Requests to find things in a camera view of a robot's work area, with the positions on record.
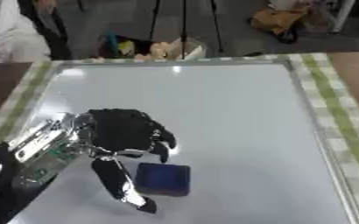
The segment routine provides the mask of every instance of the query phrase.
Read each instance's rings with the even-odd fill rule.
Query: plaid tablecloth
[[[310,101],[327,143],[333,149],[359,206],[359,106],[325,53],[266,55],[259,59],[289,60]],[[101,63],[102,60],[88,60]],[[122,63],[124,59],[110,60]],[[0,141],[17,133],[61,62],[35,63],[0,108]]]

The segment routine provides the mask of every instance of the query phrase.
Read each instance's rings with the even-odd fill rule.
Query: robotic hand
[[[89,125],[92,144],[98,148],[90,153],[96,158],[92,168],[103,185],[115,199],[140,211],[155,213],[155,202],[136,192],[128,172],[114,156],[140,158],[144,152],[150,152],[159,155],[160,161],[165,163],[168,151],[176,145],[174,135],[137,110],[104,109],[89,110],[88,113],[95,121]]]
[[[115,199],[155,213],[155,202],[136,192],[117,157],[140,158],[148,152],[165,163],[175,146],[172,133],[134,109],[91,109],[81,115],[54,116],[0,144],[0,195],[10,189],[18,193],[47,186],[67,165],[87,153],[94,159],[92,169]]]

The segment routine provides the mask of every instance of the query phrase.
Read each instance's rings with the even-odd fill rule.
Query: whiteboard
[[[178,138],[169,164],[191,167],[190,194],[151,195],[157,214],[139,212],[112,199],[83,157],[11,223],[350,223],[304,105],[282,64],[65,66],[30,124],[55,112],[142,110]],[[134,173],[158,159],[122,161]]]

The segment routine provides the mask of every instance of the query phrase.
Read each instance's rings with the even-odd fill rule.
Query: floor
[[[83,0],[82,12],[76,0],[58,0],[59,12],[69,32],[69,45],[76,59],[93,57],[101,35],[113,31],[135,39],[148,39],[152,9],[156,0]],[[187,0],[189,37],[205,43],[209,57],[243,56],[247,53],[303,53],[359,51],[359,19],[351,18],[339,35],[301,37],[293,45],[246,24],[246,18],[265,7],[264,0],[215,0],[224,52],[218,52],[211,0]],[[154,41],[171,42],[180,36],[182,0],[161,1]]]

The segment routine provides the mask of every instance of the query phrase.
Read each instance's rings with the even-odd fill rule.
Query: bag
[[[293,10],[274,10],[266,8],[250,18],[250,25],[272,33],[280,42],[293,44],[298,40],[299,21],[307,14],[306,6]]]

